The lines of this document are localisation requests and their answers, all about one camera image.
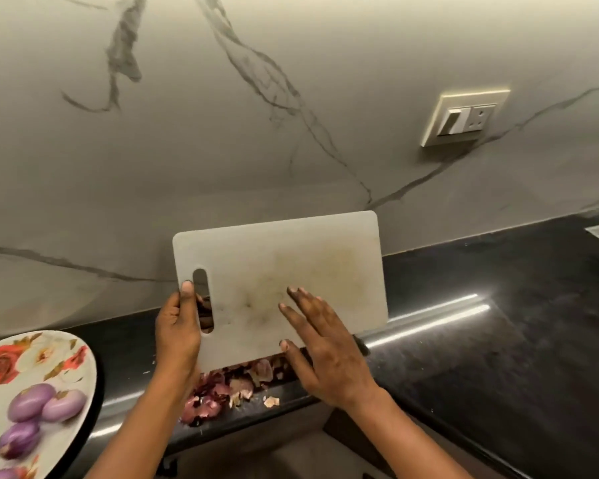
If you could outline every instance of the gray marble vein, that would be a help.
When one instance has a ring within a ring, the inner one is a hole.
[[[291,83],[279,64],[265,53],[240,40],[233,30],[220,0],[196,0],[196,2],[229,62],[256,95],[271,106],[270,119],[277,125],[281,125],[286,119],[299,118],[322,151],[355,179],[368,194],[368,201],[371,202],[370,188],[364,184],[345,160],[328,129],[306,105],[300,92]]]
[[[105,269],[99,269],[97,267],[91,267],[89,265],[74,264],[70,260],[63,257],[50,257],[48,255],[42,255],[34,250],[22,249],[22,248],[11,248],[11,247],[0,247],[0,256],[9,257],[20,257],[26,260],[33,260],[35,262],[41,262],[42,264],[53,265],[55,267],[64,267],[66,269],[73,269],[76,271],[88,272],[94,274],[97,277],[105,279],[119,280],[124,282],[175,282],[175,279],[150,279],[145,277],[134,277],[125,274],[119,274],[117,272],[107,271]]]
[[[98,108],[88,107],[70,95],[62,92],[65,101],[78,109],[88,112],[109,112],[113,108],[120,109],[120,89],[117,86],[117,77],[122,74],[133,82],[142,79],[140,67],[133,55],[133,44],[138,39],[138,30],[142,21],[142,14],[146,0],[133,0],[120,17],[120,21],[113,31],[111,43],[106,49],[106,60],[108,67],[108,101]]]
[[[567,108],[571,107],[572,105],[576,104],[577,102],[581,101],[585,97],[588,97],[591,94],[595,94],[596,92],[599,92],[599,87],[589,88],[588,90],[585,90],[584,92],[582,92],[579,95],[576,95],[574,97],[571,97],[570,99],[566,99],[564,101],[560,101],[555,104],[551,104],[551,105],[535,112],[533,115],[531,115],[527,119],[523,120],[522,122],[518,122],[517,124],[514,124],[512,127],[505,129],[504,131],[500,131],[499,133],[495,133],[491,136],[487,136],[483,140],[476,142],[470,148],[467,148],[467,149],[463,150],[462,152],[458,153],[456,156],[453,156],[453,157],[449,158],[447,161],[442,162],[437,168],[432,170],[430,173],[425,174],[424,176],[417,178],[415,180],[412,180],[411,182],[409,182],[409,183],[405,184],[404,186],[402,186],[401,188],[399,188],[397,191],[392,192],[389,195],[386,195],[385,197],[381,197],[380,199],[371,201],[368,205],[366,205],[366,209],[374,210],[388,202],[396,202],[396,201],[401,200],[402,198],[404,198],[404,196],[408,192],[417,188],[419,185],[424,184],[427,181],[430,181],[431,179],[438,176],[439,174],[442,174],[444,171],[446,171],[448,168],[450,168],[452,165],[454,165],[457,161],[463,160],[466,156],[471,154],[476,149],[478,149],[482,146],[486,146],[487,144],[493,143],[495,141],[498,141],[498,140],[502,139],[503,137],[507,136],[512,131],[515,131],[515,130],[522,131],[524,128],[526,128],[526,126],[528,124],[533,122],[535,119],[542,117],[543,115],[551,113],[551,112],[556,112],[556,111],[567,109]]]
[[[93,8],[93,9],[96,9],[96,10],[108,10],[108,8],[105,7],[105,6],[96,5],[96,4],[93,4],[93,3],[87,3],[87,2],[80,1],[80,0],[62,0],[62,1],[65,1],[67,3],[72,3],[72,4],[77,5],[77,6],[84,6],[86,8]]]

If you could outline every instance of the purple onion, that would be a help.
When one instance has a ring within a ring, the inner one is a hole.
[[[0,469],[0,479],[19,479],[20,475],[15,467]]]
[[[45,403],[42,408],[42,420],[62,422],[75,417],[84,408],[87,396],[80,390],[58,392],[54,398]]]
[[[40,442],[40,426],[37,421],[14,423],[0,436],[0,457],[17,459],[31,452]]]
[[[7,410],[7,418],[12,422],[24,422],[37,417],[56,394],[56,389],[48,383],[39,383],[22,390],[13,397]]]

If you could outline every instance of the hand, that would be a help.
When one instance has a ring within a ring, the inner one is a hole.
[[[368,365],[338,315],[303,288],[287,290],[304,316],[281,304],[280,311],[306,344],[311,366],[290,340],[280,343],[302,386],[313,396],[350,413],[379,390]]]
[[[197,355],[200,352],[195,289],[189,280],[164,303],[155,320],[156,373],[181,377],[192,388],[199,379]]]

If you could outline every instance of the black granite countertop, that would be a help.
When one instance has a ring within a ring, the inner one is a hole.
[[[363,337],[408,413],[510,477],[599,478],[599,210],[384,257],[391,322]],[[87,426],[54,476],[82,477],[149,382],[147,311],[70,328],[98,359]],[[202,427],[176,453],[313,402],[297,382]]]

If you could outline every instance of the fingernail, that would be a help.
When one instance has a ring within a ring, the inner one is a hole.
[[[193,283],[189,280],[185,280],[182,283],[182,288],[180,289],[180,292],[185,296],[192,296],[193,295]]]

